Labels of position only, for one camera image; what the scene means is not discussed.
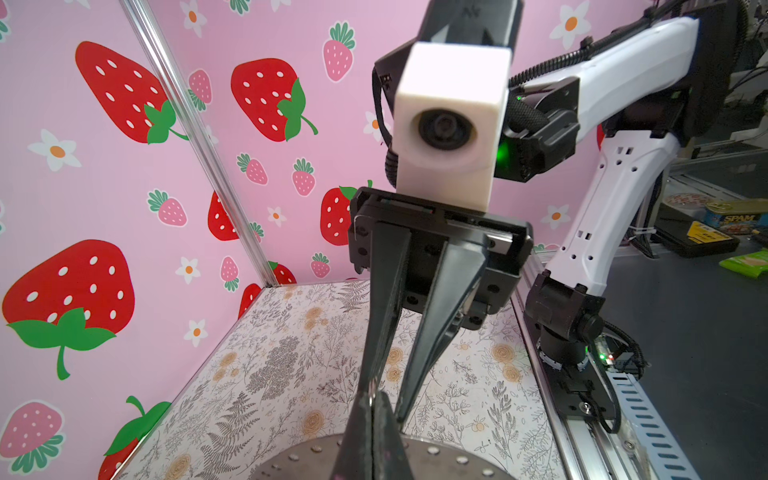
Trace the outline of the large perforated metal keyring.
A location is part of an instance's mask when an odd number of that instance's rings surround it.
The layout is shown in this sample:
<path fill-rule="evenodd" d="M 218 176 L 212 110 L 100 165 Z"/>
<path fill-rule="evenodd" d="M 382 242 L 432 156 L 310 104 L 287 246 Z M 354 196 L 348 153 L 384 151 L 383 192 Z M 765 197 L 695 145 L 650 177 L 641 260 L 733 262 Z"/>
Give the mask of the large perforated metal keyring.
<path fill-rule="evenodd" d="M 342 435 L 306 441 L 257 466 L 249 479 L 330 479 Z M 485 459 L 453 446 L 404 437 L 415 479 L 506 479 L 514 476 Z"/>

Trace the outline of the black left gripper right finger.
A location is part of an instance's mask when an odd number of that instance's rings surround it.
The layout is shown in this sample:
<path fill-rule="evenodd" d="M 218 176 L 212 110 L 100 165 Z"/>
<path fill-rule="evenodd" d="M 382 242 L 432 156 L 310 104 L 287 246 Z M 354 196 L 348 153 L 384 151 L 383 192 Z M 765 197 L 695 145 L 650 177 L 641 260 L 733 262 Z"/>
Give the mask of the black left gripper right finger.
<path fill-rule="evenodd" d="M 373 400 L 373 478 L 414 479 L 391 402 L 383 391 Z"/>

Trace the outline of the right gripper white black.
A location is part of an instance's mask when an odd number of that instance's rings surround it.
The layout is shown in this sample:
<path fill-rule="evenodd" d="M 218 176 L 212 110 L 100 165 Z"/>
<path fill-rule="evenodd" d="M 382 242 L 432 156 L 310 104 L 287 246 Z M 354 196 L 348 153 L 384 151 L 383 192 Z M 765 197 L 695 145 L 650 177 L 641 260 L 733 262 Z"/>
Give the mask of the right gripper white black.
<path fill-rule="evenodd" d="M 370 274 L 359 392 L 380 384 L 401 311 L 422 314 L 394 411 L 404 423 L 460 326 L 477 330 L 507 303 L 532 251 L 532 228 L 369 187 L 350 209 L 350 260 Z"/>

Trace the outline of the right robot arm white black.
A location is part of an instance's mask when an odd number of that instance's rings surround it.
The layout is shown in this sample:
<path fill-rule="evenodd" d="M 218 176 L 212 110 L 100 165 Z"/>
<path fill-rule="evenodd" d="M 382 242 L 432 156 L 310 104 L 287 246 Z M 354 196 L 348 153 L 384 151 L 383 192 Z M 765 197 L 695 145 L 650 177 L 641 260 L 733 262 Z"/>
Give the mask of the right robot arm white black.
<path fill-rule="evenodd" d="M 488 211 L 494 179 L 527 182 L 604 132 L 590 188 L 525 302 L 537 354 L 565 414 L 620 424 L 595 345 L 609 269 L 641 203 L 678 152 L 706 131 L 729 90 L 747 30 L 740 1 L 670 1 L 574 52 L 509 72 L 519 1 L 433 1 L 418 36 L 372 71 L 392 190 L 351 201 L 350 259 L 370 274 L 360 370 L 377 383 L 401 313 L 421 323 L 394 417 L 404 424 L 460 329 L 476 329 L 515 289 L 531 226 Z"/>

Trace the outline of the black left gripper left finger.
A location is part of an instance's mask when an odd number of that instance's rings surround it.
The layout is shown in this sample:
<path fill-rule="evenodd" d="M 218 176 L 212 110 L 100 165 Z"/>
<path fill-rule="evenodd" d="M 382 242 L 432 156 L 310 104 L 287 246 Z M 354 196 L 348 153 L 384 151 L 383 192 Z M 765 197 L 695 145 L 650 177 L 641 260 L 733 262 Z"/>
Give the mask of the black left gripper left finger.
<path fill-rule="evenodd" d="M 373 478 L 373 400 L 360 392 L 353 403 L 330 479 Z"/>

